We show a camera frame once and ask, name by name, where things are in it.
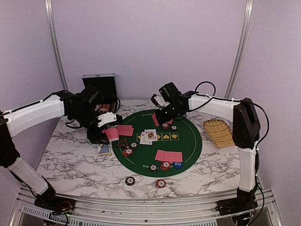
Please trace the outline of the black orange 100 chip stack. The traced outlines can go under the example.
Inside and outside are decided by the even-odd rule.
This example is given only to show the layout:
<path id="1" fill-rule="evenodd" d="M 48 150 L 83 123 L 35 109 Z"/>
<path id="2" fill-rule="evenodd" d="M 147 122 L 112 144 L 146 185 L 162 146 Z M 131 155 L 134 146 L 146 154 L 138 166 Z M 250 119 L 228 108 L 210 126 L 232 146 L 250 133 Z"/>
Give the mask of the black orange 100 chip stack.
<path id="1" fill-rule="evenodd" d="M 132 186 L 135 184 L 135 179 L 133 177 L 127 177 L 125 180 L 126 185 Z"/>

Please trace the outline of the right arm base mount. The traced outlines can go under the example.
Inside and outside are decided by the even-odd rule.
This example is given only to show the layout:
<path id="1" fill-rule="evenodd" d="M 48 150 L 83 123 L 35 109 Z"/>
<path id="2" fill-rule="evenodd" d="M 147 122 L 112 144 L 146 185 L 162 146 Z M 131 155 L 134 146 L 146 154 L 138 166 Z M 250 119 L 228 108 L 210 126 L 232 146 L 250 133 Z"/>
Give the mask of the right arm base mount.
<path id="1" fill-rule="evenodd" d="M 231 198 L 226 200 L 220 200 L 216 202 L 215 210 L 220 213 L 221 216 L 239 213 L 242 211 L 252 210 L 258 207 L 257 201 L 246 202 L 244 199 Z"/>

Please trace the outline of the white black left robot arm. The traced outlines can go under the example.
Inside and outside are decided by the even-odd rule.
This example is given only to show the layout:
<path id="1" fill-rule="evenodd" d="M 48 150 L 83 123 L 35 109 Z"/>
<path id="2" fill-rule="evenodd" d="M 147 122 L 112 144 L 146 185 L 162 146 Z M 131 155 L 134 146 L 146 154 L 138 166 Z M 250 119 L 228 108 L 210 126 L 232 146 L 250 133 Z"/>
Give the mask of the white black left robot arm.
<path id="1" fill-rule="evenodd" d="M 67 90 L 53 92 L 44 99 L 7 110 L 0 114 L 0 165 L 32 189 L 48 209 L 59 206 L 55 189 L 17 151 L 13 139 L 21 133 L 63 116 L 87 130 L 87 138 L 93 143 L 103 139 L 102 130 L 116 120 L 116 114 L 99 114 L 96 105 L 101 93 L 92 86 L 74 94 Z"/>

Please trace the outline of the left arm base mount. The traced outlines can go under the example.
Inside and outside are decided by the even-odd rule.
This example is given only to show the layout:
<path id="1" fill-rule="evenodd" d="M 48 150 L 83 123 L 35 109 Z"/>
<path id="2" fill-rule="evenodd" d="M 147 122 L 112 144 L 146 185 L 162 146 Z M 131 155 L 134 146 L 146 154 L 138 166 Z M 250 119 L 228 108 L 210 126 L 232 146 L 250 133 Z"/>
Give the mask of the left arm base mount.
<path id="1" fill-rule="evenodd" d="M 72 214 L 75 206 L 75 200 L 70 198 L 63 198 L 60 196 L 54 196 L 48 200 L 45 200 L 41 196 L 37 196 L 34 205 L 51 210 L 54 212 L 54 215 L 64 213 Z"/>

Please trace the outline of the red beige 5 chip stack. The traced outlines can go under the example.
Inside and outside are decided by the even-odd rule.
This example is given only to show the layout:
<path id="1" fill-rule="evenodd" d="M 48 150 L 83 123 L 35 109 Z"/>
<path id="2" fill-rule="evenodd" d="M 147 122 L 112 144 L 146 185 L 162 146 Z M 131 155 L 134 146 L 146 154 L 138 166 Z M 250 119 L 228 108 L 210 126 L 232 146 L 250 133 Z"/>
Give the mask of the red beige 5 chip stack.
<path id="1" fill-rule="evenodd" d="M 164 188 L 166 186 L 166 181 L 163 179 L 158 179 L 156 181 L 156 187 L 158 188 Z"/>

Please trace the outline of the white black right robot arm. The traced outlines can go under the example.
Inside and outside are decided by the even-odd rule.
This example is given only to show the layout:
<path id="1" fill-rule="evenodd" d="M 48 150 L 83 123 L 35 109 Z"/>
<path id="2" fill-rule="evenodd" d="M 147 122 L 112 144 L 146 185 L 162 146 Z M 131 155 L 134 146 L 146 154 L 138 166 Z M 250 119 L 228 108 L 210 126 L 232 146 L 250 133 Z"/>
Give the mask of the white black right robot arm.
<path id="1" fill-rule="evenodd" d="M 196 90 L 182 93 L 173 82 L 159 89 L 162 103 L 155 111 L 159 124 L 188 112 L 201 112 L 232 122 L 232 139 L 240 157 L 240 179 L 233 207 L 243 211 L 255 199 L 259 168 L 258 144 L 261 125 L 254 103 L 249 98 L 226 99 L 200 94 Z"/>

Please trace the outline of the blue small blind button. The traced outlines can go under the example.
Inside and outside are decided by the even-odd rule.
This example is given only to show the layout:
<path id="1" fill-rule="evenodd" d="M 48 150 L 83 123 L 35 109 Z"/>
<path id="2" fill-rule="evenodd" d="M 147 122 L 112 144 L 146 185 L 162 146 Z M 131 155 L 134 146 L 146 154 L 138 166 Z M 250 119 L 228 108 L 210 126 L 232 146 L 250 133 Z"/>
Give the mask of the blue small blind button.
<path id="1" fill-rule="evenodd" d="M 183 162 L 173 162 L 173 167 L 175 169 L 181 169 L 183 167 Z"/>

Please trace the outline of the red playing card deck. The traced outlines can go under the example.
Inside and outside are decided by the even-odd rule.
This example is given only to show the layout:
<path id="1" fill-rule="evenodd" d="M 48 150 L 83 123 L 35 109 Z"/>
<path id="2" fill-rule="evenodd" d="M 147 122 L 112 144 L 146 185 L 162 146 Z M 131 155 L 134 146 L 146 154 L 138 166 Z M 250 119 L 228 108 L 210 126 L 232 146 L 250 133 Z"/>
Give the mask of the red playing card deck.
<path id="1" fill-rule="evenodd" d="M 102 130 L 110 142 L 119 140 L 118 130 L 116 128 L 108 128 Z"/>

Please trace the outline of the black red triangular dealer button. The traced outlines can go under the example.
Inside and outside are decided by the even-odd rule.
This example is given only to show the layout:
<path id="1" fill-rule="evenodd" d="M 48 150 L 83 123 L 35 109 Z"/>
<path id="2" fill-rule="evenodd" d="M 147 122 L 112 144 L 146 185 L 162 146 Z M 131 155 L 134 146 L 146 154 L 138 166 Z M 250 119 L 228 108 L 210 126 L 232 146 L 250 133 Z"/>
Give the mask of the black red triangular dealer button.
<path id="1" fill-rule="evenodd" d="M 117 147 L 129 148 L 129 144 L 127 140 L 124 138 L 117 144 Z"/>

